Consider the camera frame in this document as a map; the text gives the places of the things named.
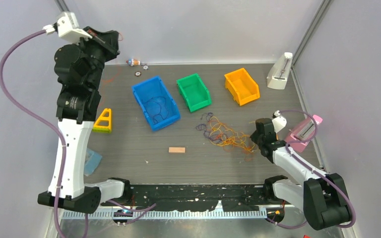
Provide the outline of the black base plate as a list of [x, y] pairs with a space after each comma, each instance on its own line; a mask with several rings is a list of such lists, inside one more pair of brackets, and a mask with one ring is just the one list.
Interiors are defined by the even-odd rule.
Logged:
[[262, 184], [136, 184], [126, 198], [115, 198], [123, 206], [139, 209], [155, 204], [154, 211], [212, 211], [222, 205], [225, 212], [255, 211], [258, 206], [277, 205], [281, 199], [266, 196]]

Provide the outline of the blue plastic bin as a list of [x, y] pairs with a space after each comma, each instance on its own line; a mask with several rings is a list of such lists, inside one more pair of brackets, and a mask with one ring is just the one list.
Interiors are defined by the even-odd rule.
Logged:
[[181, 119], [177, 103], [160, 76], [135, 84], [131, 89], [152, 131], [159, 131]]

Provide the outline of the pink metronome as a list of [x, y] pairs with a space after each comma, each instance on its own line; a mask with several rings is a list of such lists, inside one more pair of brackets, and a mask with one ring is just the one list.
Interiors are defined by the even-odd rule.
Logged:
[[286, 136], [285, 141], [296, 140], [297, 143], [291, 143], [290, 146], [298, 153], [302, 153], [309, 142], [300, 142], [310, 140], [315, 132], [314, 122], [309, 118], [305, 118], [296, 127], [294, 127]]

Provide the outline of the small toy figurine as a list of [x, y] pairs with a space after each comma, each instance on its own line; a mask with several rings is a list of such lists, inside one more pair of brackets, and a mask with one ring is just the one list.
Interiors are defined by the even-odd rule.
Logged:
[[137, 59], [127, 59], [126, 64], [129, 66], [139, 66], [141, 65], [141, 61]]

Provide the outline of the wooden block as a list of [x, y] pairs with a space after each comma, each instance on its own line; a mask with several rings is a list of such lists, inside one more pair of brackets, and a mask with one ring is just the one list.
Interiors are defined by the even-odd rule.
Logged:
[[186, 148], [185, 147], [169, 147], [168, 152], [172, 154], [175, 154], [175, 153], [182, 154], [186, 152]]

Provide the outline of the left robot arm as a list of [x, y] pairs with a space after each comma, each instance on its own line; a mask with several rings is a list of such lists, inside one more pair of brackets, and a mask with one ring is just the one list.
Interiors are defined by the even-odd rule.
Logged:
[[110, 179], [97, 184], [84, 183], [88, 140], [97, 117], [101, 95], [99, 86], [105, 63], [119, 51], [119, 33], [99, 32], [85, 27], [91, 38], [59, 48], [54, 71], [62, 85], [57, 98], [58, 142], [54, 176], [48, 190], [38, 195], [38, 203], [85, 214], [114, 198], [120, 205], [131, 202], [132, 191], [123, 181]]

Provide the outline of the orange plastic bin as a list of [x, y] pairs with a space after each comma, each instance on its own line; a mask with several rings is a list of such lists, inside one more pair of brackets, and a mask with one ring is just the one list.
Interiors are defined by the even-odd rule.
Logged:
[[239, 106], [260, 98], [259, 85], [252, 79], [245, 68], [226, 73], [224, 76], [225, 88]]

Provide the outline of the yellow triangular toy left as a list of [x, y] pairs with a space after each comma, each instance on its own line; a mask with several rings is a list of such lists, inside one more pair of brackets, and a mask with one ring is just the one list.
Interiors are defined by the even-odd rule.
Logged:
[[92, 131], [98, 133], [111, 133], [112, 115], [112, 109], [105, 108], [96, 119]]

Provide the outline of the white metronome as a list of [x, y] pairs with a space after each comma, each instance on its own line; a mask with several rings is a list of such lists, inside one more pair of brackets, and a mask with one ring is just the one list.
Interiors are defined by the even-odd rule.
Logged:
[[273, 65], [267, 76], [267, 87], [275, 90], [284, 90], [290, 74], [293, 54], [285, 52]]

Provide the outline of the clear blue plastic container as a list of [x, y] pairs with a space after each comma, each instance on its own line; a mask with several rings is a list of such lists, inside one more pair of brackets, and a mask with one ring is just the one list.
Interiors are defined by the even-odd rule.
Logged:
[[94, 171], [99, 166], [102, 160], [102, 155], [87, 148], [86, 149], [86, 157], [84, 163], [84, 175], [90, 176], [94, 173]]

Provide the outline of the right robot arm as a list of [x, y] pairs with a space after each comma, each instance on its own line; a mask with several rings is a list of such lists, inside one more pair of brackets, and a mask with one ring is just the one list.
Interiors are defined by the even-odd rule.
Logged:
[[280, 199], [300, 209], [314, 230], [333, 226], [348, 226], [355, 222], [353, 206], [345, 182], [337, 173], [328, 174], [300, 157], [284, 140], [277, 139], [272, 119], [255, 121], [250, 139], [271, 163], [284, 169], [286, 176], [274, 176], [264, 181], [263, 196], [269, 203]]

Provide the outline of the green plastic bin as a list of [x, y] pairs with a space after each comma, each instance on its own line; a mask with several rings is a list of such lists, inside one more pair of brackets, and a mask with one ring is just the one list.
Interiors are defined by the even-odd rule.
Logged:
[[210, 92], [197, 73], [178, 79], [176, 83], [190, 113], [212, 104]]

